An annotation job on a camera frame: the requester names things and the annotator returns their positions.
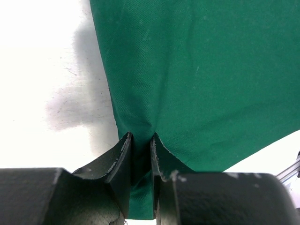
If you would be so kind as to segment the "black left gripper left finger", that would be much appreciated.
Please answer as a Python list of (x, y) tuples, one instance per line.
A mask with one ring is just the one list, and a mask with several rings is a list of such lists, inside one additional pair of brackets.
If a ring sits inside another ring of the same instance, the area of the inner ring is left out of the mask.
[(125, 133), (110, 150), (73, 172), (73, 175), (82, 179), (103, 182), (125, 218), (129, 214), (132, 140), (133, 135)]

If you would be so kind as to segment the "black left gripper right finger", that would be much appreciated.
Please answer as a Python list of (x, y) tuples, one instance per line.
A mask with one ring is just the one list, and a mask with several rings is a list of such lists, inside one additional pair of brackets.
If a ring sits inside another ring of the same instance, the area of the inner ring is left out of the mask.
[(194, 171), (181, 162), (155, 133), (150, 141), (153, 215), (156, 220), (180, 220), (176, 181)]

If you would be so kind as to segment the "green surgical drape cloth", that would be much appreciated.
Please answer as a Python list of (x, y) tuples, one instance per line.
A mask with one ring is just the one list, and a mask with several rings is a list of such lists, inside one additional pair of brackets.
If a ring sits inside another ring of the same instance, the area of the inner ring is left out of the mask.
[(157, 133), (224, 171), (300, 128), (297, 0), (92, 0), (118, 135), (133, 134), (130, 219), (152, 219)]

